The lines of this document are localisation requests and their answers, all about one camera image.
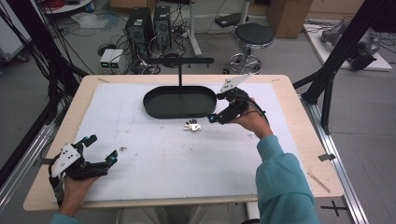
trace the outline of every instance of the cardboard box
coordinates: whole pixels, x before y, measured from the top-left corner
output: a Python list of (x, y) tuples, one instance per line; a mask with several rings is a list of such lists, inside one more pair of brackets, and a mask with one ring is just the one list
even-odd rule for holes
[(354, 17), (364, 0), (314, 0), (308, 18), (341, 20)]
[(296, 38), (304, 24), (313, 0), (272, 0), (267, 20), (274, 37)]
[(158, 0), (110, 0), (110, 7), (119, 9), (149, 7), (152, 12), (157, 5), (157, 2)]

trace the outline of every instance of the black vertical rod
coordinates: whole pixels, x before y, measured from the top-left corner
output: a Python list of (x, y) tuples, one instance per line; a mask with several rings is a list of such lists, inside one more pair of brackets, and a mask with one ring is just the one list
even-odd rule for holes
[(180, 93), (183, 92), (183, 84), (181, 82), (181, 62), (178, 62), (178, 90), (180, 91)]

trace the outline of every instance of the human arm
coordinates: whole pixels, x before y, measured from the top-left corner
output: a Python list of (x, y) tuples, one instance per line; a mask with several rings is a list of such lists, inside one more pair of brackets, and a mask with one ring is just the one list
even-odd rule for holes
[(261, 140), (262, 164), (256, 173), (261, 223), (319, 223), (315, 199), (297, 158), (284, 153), (270, 126), (253, 106), (232, 120)]
[(54, 215), (50, 224), (78, 224), (79, 222), (73, 217), (84, 202), (91, 184), (97, 178), (73, 180), (66, 176), (64, 178), (64, 200), (59, 209), (59, 214)]

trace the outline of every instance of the electronic device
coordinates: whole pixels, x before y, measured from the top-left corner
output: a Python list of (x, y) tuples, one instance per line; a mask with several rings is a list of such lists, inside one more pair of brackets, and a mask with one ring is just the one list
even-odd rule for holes
[(110, 58), (110, 72), (112, 74), (123, 74), (125, 70), (125, 56), (123, 49), (114, 49)]
[(219, 25), (221, 28), (225, 28), (232, 25), (237, 25), (241, 20), (241, 13), (233, 13), (228, 16), (215, 18), (215, 23)]
[(125, 70), (123, 49), (106, 49), (100, 64), (104, 74), (123, 74)]
[(153, 23), (154, 30), (157, 35), (157, 48), (171, 49), (171, 8), (169, 6), (156, 6), (154, 11)]
[(106, 49), (105, 52), (102, 55), (102, 58), (100, 59), (100, 64), (103, 69), (103, 74), (111, 74), (110, 73), (110, 59), (111, 56), (113, 55), (114, 49)]
[(149, 7), (134, 7), (125, 25), (127, 37), (134, 53), (141, 58), (150, 58), (154, 44), (154, 28)]

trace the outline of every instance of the wooden table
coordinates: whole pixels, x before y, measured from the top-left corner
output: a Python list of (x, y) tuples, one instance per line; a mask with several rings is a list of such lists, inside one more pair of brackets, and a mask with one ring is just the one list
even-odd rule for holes
[[(205, 84), (223, 83), (225, 78), (234, 76), (222, 75), (186, 75), (183, 76), (183, 83)], [(64, 121), (55, 136), (49, 149), (47, 158), (51, 159), (59, 153), (60, 148), (65, 143), (73, 143), (76, 138), (78, 127), (84, 114), (90, 105), (96, 86), (99, 83), (163, 83), (177, 84), (175, 75), (159, 76), (88, 76), (84, 77), (78, 92), (70, 105)], [(343, 187), (332, 168), (329, 161), (320, 161), (319, 155), (325, 153), (318, 136), (306, 115), (305, 110), (291, 85), (288, 77), (282, 75), (254, 76), (245, 81), (246, 83), (271, 83), (288, 123), (295, 146), (297, 147), (300, 159), (308, 173), (308, 182), (315, 197), (337, 197), (344, 194)], [(48, 166), (42, 165), (35, 179), (31, 190), (23, 204), (25, 210), (51, 210), (58, 209), (53, 202), (53, 192), (48, 181)], [(199, 204), (199, 203), (237, 203), (255, 202), (257, 196), (241, 197), (204, 197), (204, 198), (183, 198), (166, 200), (138, 200), (122, 202), (99, 202), (86, 203), (84, 207), (131, 207), (131, 206), (152, 206), (152, 205), (176, 205), (176, 204)]]

